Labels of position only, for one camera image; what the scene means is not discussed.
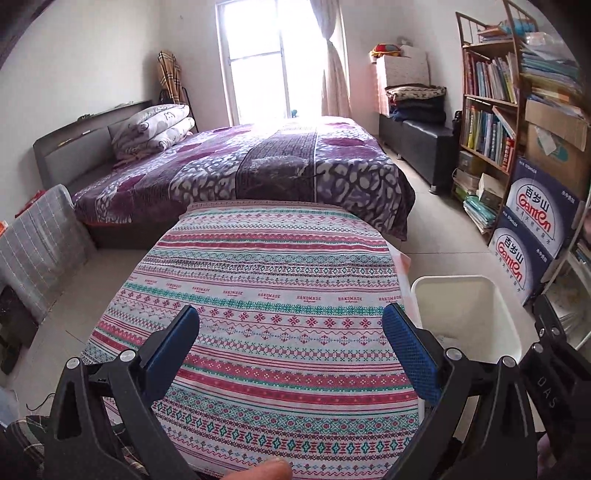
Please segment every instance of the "plaid cloth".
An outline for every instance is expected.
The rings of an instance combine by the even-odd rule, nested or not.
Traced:
[[[183,96],[181,85],[181,66],[172,52],[163,50],[158,54],[158,76],[160,85],[168,91],[168,95],[174,103],[187,103]]]
[[[37,471],[37,476],[43,476],[45,451],[44,445],[49,431],[49,417],[33,415],[22,420],[11,423],[6,430],[6,437],[10,444],[18,447],[22,452],[22,461],[28,463]],[[146,476],[148,472],[139,461],[134,447],[131,443],[125,425],[122,423],[113,426],[113,432],[119,445],[121,453],[129,465],[139,473]]]
[[[63,185],[48,190],[0,236],[0,283],[10,285],[41,323],[63,282],[95,250]]]

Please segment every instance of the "box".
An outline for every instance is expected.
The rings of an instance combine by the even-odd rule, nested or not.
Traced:
[[[558,264],[507,207],[499,215],[489,249],[522,305],[541,291]]]
[[[540,135],[548,134],[549,132],[546,130],[530,124],[525,156],[530,162],[543,168],[544,171],[567,187],[577,198],[586,199],[589,194],[589,177],[591,175],[589,151],[581,152],[577,147],[562,138],[549,134],[556,145],[556,149],[546,155]]]
[[[573,192],[524,158],[515,163],[506,205],[552,258],[571,238],[584,210]]]
[[[498,210],[503,201],[504,194],[505,189],[500,181],[486,173],[481,175],[476,193],[481,203],[493,210]]]
[[[581,152],[587,150],[590,128],[585,120],[535,100],[527,100],[525,120],[558,135]]]
[[[525,119],[530,123],[528,160],[579,199],[586,199],[591,175],[591,129],[587,122],[534,100],[527,101]]]
[[[457,167],[470,175],[479,177],[486,171],[486,162],[481,158],[461,150]]]
[[[468,190],[472,190],[474,192],[477,191],[478,183],[480,180],[479,177],[475,177],[474,175],[470,175],[469,173],[466,173],[465,171],[460,170],[459,168],[455,169],[452,177],[453,177],[453,180],[456,183],[463,186],[466,191],[468,191]]]

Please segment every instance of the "patterned blanket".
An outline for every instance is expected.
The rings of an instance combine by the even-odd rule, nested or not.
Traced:
[[[282,456],[296,478],[380,478],[418,427],[381,326],[402,300],[399,275],[406,284],[382,236],[338,207],[196,203],[120,289],[83,359],[137,348],[190,303],[199,336],[153,410],[197,471]]]
[[[415,193],[375,138],[350,119],[240,125],[193,135],[114,170],[74,196],[88,225],[176,220],[194,202],[264,199],[337,205],[407,237]]]

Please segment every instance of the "headboard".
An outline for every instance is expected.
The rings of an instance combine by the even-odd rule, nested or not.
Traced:
[[[115,164],[111,141],[121,122],[152,105],[128,103],[41,137],[33,145],[44,189],[62,184],[70,195],[107,175]]]

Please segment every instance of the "white curtain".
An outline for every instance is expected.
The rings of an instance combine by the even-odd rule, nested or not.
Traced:
[[[322,78],[322,115],[351,116],[349,93],[339,52],[330,41],[335,32],[339,0],[310,0],[320,32],[326,39],[328,65]]]

